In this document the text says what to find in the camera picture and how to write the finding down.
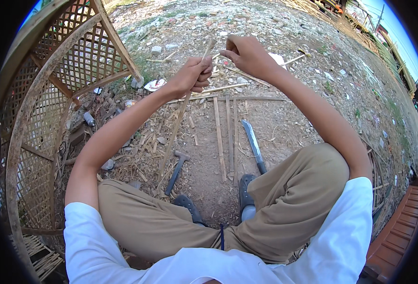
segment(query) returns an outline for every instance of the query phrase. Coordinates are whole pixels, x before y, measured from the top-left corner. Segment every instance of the white t-shirt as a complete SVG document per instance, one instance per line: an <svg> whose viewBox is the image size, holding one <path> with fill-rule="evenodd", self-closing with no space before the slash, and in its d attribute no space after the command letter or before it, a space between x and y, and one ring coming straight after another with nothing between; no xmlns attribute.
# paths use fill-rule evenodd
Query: white t-shirt
<svg viewBox="0 0 418 284"><path fill-rule="evenodd" d="M288 265L265 264L236 249L182 248L151 268L135 270L105 230L93 207L65 207L65 261L70 283L355 283L371 237L372 186L349 180L301 257Z"/></svg>

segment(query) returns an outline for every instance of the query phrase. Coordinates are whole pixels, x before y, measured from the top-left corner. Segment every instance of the bamboo splinter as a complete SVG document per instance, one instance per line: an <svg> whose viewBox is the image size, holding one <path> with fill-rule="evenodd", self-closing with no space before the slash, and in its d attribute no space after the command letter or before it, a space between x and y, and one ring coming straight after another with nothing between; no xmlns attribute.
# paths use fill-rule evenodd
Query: bamboo splinter
<svg viewBox="0 0 418 284"><path fill-rule="evenodd" d="M207 46L206 52L204 53L204 55L202 56L202 58L204 58L207 55L209 55L209 53L212 50L212 48L214 48L216 42L217 41L214 40L214 39L211 39L209 41L209 45ZM172 144L174 142L174 138L176 137L176 134L178 133L179 125L182 122L183 114L185 113L185 107L187 106L187 104L189 102L190 95L191 95L191 92L189 92L187 94L187 96L185 97L185 100L184 100L184 102L182 104L181 111L179 113L178 119L176 120L176 124L174 125L174 130L172 131L172 134L171 134L171 136L170 136L170 138L168 140L168 146L166 148L165 156L164 156L163 161L162 161L162 163L160 165L159 177L162 177L163 176L163 171L165 170L166 161L168 161L169 153L171 152L171 148L172 148Z"/></svg>

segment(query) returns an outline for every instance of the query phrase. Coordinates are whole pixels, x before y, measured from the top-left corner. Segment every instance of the spray can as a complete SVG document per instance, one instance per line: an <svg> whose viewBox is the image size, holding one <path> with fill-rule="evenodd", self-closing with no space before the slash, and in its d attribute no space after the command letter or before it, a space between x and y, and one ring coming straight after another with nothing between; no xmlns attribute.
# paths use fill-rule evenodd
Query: spray can
<svg viewBox="0 0 418 284"><path fill-rule="evenodd" d="M84 113L83 117L89 126L95 126L95 119L92 117L92 115L88 111Z"/></svg>

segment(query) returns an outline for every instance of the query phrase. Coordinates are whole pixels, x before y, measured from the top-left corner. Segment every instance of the hammer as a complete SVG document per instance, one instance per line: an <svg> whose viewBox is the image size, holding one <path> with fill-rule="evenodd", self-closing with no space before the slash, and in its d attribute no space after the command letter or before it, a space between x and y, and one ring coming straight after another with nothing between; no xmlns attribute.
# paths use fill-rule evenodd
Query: hammer
<svg viewBox="0 0 418 284"><path fill-rule="evenodd" d="M174 155L176 157L179 157L179 162L176 168L174 169L174 173L171 176L171 179L169 179L168 187L165 190L165 194L169 196L171 193L171 190L176 183L176 180L178 180L180 169L182 168L183 162L188 161L190 159L190 156L185 155L184 153L181 153L179 151L174 151Z"/></svg>

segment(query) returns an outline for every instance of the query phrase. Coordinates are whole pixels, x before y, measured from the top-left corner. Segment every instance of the khaki pants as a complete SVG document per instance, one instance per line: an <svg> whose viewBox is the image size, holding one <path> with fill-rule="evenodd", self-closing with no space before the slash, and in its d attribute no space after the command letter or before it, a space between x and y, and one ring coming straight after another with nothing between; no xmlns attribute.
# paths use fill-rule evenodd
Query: khaki pants
<svg viewBox="0 0 418 284"><path fill-rule="evenodd" d="M239 249L266 263L283 263L320 229L342 194L349 168L327 143L296 151L248 185L254 218L224 229L225 250ZM155 199L123 182L98 186L106 230L122 247L151 262L183 247L217 248L220 230L192 223L188 209Z"/></svg>

